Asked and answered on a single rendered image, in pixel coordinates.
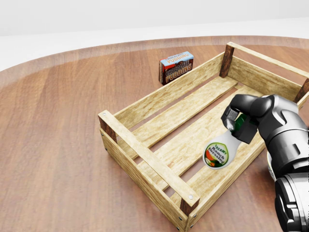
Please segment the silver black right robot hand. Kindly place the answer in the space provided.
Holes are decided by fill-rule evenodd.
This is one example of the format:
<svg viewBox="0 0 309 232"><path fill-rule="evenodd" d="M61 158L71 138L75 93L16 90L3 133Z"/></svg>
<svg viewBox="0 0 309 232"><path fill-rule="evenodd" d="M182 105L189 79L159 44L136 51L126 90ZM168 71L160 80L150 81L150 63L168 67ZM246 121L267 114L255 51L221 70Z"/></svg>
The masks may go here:
<svg viewBox="0 0 309 232"><path fill-rule="evenodd" d="M260 134L276 178L308 170L308 128L296 103L279 95L237 94L221 120L235 138L247 144Z"/></svg>

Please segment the white ranch dressing bottle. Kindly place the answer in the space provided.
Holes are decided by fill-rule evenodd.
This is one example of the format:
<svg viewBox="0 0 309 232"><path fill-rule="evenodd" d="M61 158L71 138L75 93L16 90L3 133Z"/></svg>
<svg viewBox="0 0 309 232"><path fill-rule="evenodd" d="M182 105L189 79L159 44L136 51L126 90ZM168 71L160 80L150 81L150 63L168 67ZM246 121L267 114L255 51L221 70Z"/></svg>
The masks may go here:
<svg viewBox="0 0 309 232"><path fill-rule="evenodd" d="M236 156L240 143L249 144L256 134L258 123L250 116L241 114L234 130L227 130L212 139L204 149L203 161L211 169L228 166Z"/></svg>

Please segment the wooden slat tray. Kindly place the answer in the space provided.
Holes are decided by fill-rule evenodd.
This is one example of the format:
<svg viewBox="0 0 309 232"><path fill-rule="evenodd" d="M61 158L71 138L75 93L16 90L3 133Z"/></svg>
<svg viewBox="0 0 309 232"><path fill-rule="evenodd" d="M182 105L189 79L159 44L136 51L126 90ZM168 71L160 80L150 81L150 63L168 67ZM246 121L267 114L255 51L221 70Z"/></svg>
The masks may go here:
<svg viewBox="0 0 309 232"><path fill-rule="evenodd" d="M309 72L229 42L224 52L116 114L99 114L108 153L179 232L188 232L265 146L256 135L239 147L230 167L203 167L189 181L181 179L206 143L224 132L224 100L155 152L150 148L233 88L278 94L301 107L309 98Z"/></svg>

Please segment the pale printed package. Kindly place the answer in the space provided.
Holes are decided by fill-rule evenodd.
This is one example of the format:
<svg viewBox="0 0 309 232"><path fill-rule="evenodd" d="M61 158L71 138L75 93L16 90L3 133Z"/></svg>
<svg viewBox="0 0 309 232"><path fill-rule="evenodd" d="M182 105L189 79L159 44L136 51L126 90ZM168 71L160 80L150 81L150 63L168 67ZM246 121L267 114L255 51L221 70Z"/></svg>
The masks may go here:
<svg viewBox="0 0 309 232"><path fill-rule="evenodd" d="M270 155L270 153L267 151L267 165L268 165L268 171L269 171L269 173L270 173L270 176L272 177L272 179L273 179L274 182L275 182L275 181L276 181L276 177L275 177L275 174L274 174L274 171L273 171L271 162L272 162L271 155Z"/></svg>

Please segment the chocolate pudding box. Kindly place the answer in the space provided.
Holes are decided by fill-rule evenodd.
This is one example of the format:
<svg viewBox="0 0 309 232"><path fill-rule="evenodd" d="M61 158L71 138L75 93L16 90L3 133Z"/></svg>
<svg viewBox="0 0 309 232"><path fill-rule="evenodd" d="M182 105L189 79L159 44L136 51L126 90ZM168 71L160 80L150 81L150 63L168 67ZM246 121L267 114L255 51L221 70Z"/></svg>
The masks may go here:
<svg viewBox="0 0 309 232"><path fill-rule="evenodd" d="M192 70L194 56L188 51L182 52L159 61L159 82L170 83Z"/></svg>

